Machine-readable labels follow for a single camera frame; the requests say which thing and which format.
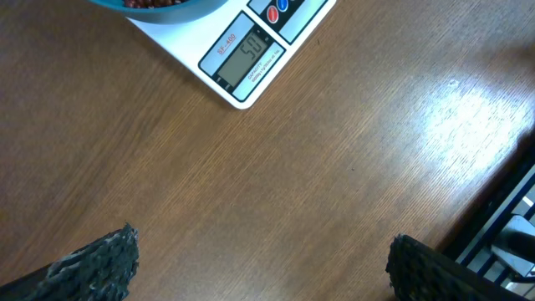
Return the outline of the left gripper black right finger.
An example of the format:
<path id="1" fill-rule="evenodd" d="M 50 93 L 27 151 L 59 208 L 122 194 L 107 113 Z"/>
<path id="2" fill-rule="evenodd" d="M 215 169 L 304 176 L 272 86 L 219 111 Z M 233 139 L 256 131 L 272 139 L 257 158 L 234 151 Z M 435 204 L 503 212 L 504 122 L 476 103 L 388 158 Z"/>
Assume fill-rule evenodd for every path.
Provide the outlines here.
<path id="1" fill-rule="evenodd" d="M 527 301 L 405 234 L 390 244 L 385 271 L 402 301 Z"/>

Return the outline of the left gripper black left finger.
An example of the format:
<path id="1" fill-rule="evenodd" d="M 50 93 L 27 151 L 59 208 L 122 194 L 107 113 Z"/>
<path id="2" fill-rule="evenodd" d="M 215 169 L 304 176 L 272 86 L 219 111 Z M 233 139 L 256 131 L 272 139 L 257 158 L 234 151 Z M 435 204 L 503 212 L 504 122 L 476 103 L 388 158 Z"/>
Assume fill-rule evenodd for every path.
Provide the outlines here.
<path id="1" fill-rule="evenodd" d="M 139 267 L 130 224 L 1 287 L 1 300 L 123 300 Z"/>

